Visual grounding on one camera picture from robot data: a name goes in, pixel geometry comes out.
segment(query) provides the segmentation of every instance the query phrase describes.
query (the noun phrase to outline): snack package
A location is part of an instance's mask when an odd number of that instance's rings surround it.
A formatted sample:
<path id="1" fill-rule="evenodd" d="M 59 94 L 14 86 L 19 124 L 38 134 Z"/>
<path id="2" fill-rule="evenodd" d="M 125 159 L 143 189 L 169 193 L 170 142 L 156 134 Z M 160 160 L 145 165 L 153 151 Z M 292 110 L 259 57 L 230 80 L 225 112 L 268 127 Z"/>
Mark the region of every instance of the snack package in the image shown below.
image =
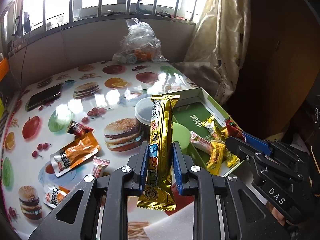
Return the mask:
<path id="1" fill-rule="evenodd" d="M 213 150 L 207 168 L 211 174 L 218 175 L 226 145 L 217 141 L 211 141 L 211 145 Z"/>
<path id="2" fill-rule="evenodd" d="M 243 140 L 243 141 L 245 140 L 244 134 L 239 129 L 237 129 L 236 127 L 234 127 L 230 124 L 227 124 L 227 131 L 228 131 L 228 136 L 236 137 L 236 138 Z"/>
<path id="3" fill-rule="evenodd" d="M 50 161 L 56 176 L 60 177 L 75 168 L 95 155 L 100 149 L 101 147 L 92 132 L 88 132 L 56 153 L 51 154 Z"/>
<path id="4" fill-rule="evenodd" d="M 79 138 L 88 132 L 94 132 L 94 129 L 73 120 L 70 122 L 67 129 L 67 133 L 74 134 L 76 138 Z"/>
<path id="5" fill-rule="evenodd" d="M 191 134 L 190 142 L 192 143 L 192 145 L 198 148 L 199 150 L 202 150 L 205 153 L 211 155 L 213 150 L 211 143 L 203 139 L 193 131 L 190 131 L 190 134 Z"/>
<path id="6" fill-rule="evenodd" d="M 128 64 L 135 64 L 137 60 L 168 61 L 162 55 L 161 42 L 149 24 L 132 18 L 127 20 L 127 26 L 129 33 L 120 42 L 120 50 L 113 55 L 113 63 L 122 63 L 124 57 Z"/>
<path id="7" fill-rule="evenodd" d="M 49 207 L 55 208 L 69 192 L 70 190 L 67 190 L 64 187 L 45 184 L 43 203 L 47 204 Z"/>
<path id="8" fill-rule="evenodd" d="M 201 125 L 204 126 L 205 128 L 207 128 L 207 130 L 209 131 L 209 133 L 212 135 L 213 138 L 215 138 L 215 131 L 213 129 L 213 127 L 211 126 L 211 123 L 213 121 L 214 117 L 211 116 L 208 119 L 204 120 L 201 122 Z"/>
<path id="9" fill-rule="evenodd" d="M 94 175 L 96 178 L 99 178 L 103 174 L 103 170 L 108 167 L 110 164 L 109 160 L 105 160 L 99 158 L 97 156 L 93 157 L 93 168 L 91 174 Z"/>
<path id="10" fill-rule="evenodd" d="M 173 211 L 176 207 L 172 184 L 172 108 L 179 95 L 152 96 L 148 174 L 138 207 Z"/>

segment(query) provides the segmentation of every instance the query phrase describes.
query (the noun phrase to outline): black object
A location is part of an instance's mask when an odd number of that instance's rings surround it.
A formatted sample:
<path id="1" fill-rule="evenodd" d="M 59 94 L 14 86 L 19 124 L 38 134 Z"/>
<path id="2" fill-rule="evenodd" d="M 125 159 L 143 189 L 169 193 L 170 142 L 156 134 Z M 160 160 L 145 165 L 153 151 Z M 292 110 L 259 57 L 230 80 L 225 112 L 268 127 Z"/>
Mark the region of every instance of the black object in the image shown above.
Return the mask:
<path id="1" fill-rule="evenodd" d="M 33 231 L 29 240 L 95 240 L 100 198 L 106 196 L 100 239 L 128 239 L 127 197 L 140 196 L 146 182 L 147 142 L 128 165 L 96 179 L 85 176 Z"/>
<path id="2" fill-rule="evenodd" d="M 306 220 L 316 205 L 309 181 L 308 154 L 279 141 L 266 141 L 271 158 L 238 138 L 229 137 L 226 147 L 249 162 L 252 186 L 293 224 Z"/>
<path id="3" fill-rule="evenodd" d="M 138 0 L 137 3 L 136 3 L 136 11 L 138 14 L 152 14 L 152 11 L 149 11 L 149 10 L 144 10 L 144 9 L 141 9 L 140 8 L 140 2 L 142 0 Z M 157 12 L 156 11 L 156 15 L 160 15 L 160 16 L 167 16 L 167 17 L 171 17 L 171 14 L 170 13 L 164 13 L 164 12 Z"/>
<path id="4" fill-rule="evenodd" d="M 58 99 L 61 96 L 61 90 L 62 84 L 58 84 L 33 95 L 27 105 L 27 111 Z"/>
<path id="5" fill-rule="evenodd" d="M 29 240 L 93 240 L 100 198 L 106 195 L 101 240 L 127 240 L 127 196 L 140 196 L 146 181 L 149 144 L 131 156 L 127 166 L 96 179 L 84 177 L 33 231 Z M 289 240 L 290 237 L 259 199 L 234 175 L 211 175 L 172 144 L 179 194 L 195 196 L 194 240 L 221 239 L 216 195 L 220 195 L 226 240 Z"/>

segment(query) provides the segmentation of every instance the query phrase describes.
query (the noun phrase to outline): curtain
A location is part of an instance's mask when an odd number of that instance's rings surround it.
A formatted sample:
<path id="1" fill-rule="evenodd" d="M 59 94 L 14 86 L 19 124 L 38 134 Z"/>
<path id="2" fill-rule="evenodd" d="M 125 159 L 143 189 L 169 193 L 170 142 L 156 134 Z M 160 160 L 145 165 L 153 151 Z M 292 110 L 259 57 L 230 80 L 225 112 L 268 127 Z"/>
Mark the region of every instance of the curtain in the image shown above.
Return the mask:
<path id="1" fill-rule="evenodd" d="M 236 89 L 250 34 L 251 0 L 207 0 L 184 62 L 175 67 L 224 104 Z"/>

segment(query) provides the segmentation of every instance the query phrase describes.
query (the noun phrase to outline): orange object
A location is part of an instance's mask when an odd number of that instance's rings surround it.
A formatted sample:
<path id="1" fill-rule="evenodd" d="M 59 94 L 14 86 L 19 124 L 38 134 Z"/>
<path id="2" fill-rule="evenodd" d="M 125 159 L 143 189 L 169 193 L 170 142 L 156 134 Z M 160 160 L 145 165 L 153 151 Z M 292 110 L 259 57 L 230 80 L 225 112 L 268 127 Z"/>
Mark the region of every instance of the orange object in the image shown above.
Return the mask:
<path id="1" fill-rule="evenodd" d="M 153 59 L 153 55 L 151 52 L 147 52 L 147 59 L 148 60 L 152 60 Z"/>
<path id="2" fill-rule="evenodd" d="M 95 155 L 101 147 L 92 132 L 69 143 L 58 152 L 50 155 L 50 161 L 57 177 L 65 174 L 91 156 Z"/>
<path id="3" fill-rule="evenodd" d="M 4 78 L 4 76 L 9 72 L 9 63 L 8 59 L 4 58 L 3 61 L 0 62 L 0 81 Z"/>
<path id="4" fill-rule="evenodd" d="M 140 61 L 146 61 L 148 59 L 147 54 L 141 50 L 135 50 L 134 55 L 136 55 L 137 59 Z"/>

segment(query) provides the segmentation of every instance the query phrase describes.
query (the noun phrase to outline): phone screen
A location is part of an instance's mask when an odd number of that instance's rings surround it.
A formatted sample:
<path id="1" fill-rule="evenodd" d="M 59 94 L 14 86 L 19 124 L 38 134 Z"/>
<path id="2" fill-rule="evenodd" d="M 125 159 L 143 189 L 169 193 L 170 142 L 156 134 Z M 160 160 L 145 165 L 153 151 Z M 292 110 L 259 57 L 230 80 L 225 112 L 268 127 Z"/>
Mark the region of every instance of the phone screen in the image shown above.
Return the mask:
<path id="1" fill-rule="evenodd" d="M 41 105 L 44 101 L 47 101 L 47 100 L 50 101 L 51 99 L 60 97 L 61 89 L 62 89 L 62 84 L 59 84 L 33 95 L 30 98 L 30 101 L 27 106 L 27 110 L 29 111 Z"/>

